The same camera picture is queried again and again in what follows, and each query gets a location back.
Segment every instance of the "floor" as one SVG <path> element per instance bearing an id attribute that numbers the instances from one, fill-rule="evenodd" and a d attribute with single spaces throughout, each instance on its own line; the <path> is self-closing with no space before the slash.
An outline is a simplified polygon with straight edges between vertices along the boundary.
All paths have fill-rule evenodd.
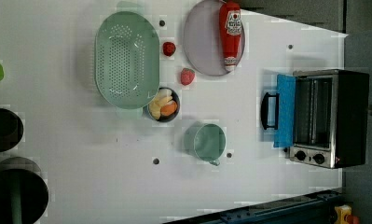
<path id="1" fill-rule="evenodd" d="M 372 0 L 234 0 L 242 8 L 346 34 L 372 30 Z"/>
<path id="2" fill-rule="evenodd" d="M 345 63 L 370 74 L 372 104 L 372 0 L 239 0 L 243 8 L 350 35 Z M 372 223 L 372 117 L 366 165 L 344 169 L 344 195 L 363 223 Z"/>

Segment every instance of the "toaster oven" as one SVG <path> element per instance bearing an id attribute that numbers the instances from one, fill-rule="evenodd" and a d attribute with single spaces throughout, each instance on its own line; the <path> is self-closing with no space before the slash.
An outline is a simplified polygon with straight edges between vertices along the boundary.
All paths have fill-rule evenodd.
<path id="1" fill-rule="evenodd" d="M 345 70 L 278 75 L 277 92 L 266 93 L 262 126 L 275 130 L 274 146 L 291 161 L 326 168 L 365 163 L 369 74 Z M 275 101 L 269 122 L 269 99 Z"/>

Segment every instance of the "ketchup label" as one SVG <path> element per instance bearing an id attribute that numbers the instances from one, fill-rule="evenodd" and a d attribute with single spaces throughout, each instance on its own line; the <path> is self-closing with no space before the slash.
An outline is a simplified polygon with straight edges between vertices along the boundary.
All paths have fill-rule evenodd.
<path id="1" fill-rule="evenodd" d="M 236 63 L 236 58 L 234 57 L 227 57 L 224 59 L 224 64 L 235 64 Z"/>
<path id="2" fill-rule="evenodd" d="M 241 11 L 229 11 L 226 21 L 227 34 L 240 35 L 241 34 Z"/>

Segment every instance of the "black pot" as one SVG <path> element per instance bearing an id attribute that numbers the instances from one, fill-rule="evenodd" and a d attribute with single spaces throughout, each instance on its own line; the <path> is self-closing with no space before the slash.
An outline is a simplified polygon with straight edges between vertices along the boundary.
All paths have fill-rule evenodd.
<path id="1" fill-rule="evenodd" d="M 35 223 L 48 205 L 47 185 L 39 175 L 31 171 L 10 169 L 0 172 L 0 224 L 13 223 L 11 191 L 14 186 L 19 188 L 21 196 L 22 224 Z"/>
<path id="2" fill-rule="evenodd" d="M 21 119 L 13 112 L 0 108 L 0 152 L 16 146 L 23 136 Z"/>

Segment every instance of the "small bowl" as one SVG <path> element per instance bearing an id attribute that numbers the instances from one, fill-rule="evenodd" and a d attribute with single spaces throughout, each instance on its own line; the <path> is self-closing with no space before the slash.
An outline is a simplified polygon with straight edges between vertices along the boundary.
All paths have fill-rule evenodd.
<path id="1" fill-rule="evenodd" d="M 153 116 L 150 113 L 150 107 L 149 107 L 150 104 L 148 104 L 145 107 L 145 110 L 147 111 L 147 113 L 148 113 L 148 115 L 150 116 L 151 119 L 153 119 L 155 121 L 158 121 L 158 122 L 166 123 L 166 122 L 169 122 L 169 121 L 173 120 L 174 118 L 176 118 L 176 116 L 179 114 L 179 110 L 180 110 L 180 99 L 179 99 L 179 96 L 177 95 L 177 93 L 174 90 L 172 90 L 171 88 L 160 87 L 159 89 L 160 90 L 162 90 L 162 89 L 168 89 L 168 90 L 171 90 L 172 91 L 172 100 L 177 103 L 177 109 L 176 109 L 176 111 L 174 111 L 174 113 L 172 113 L 170 116 L 163 116 L 163 115 L 161 115 L 161 117 L 159 119 L 154 119 Z"/>

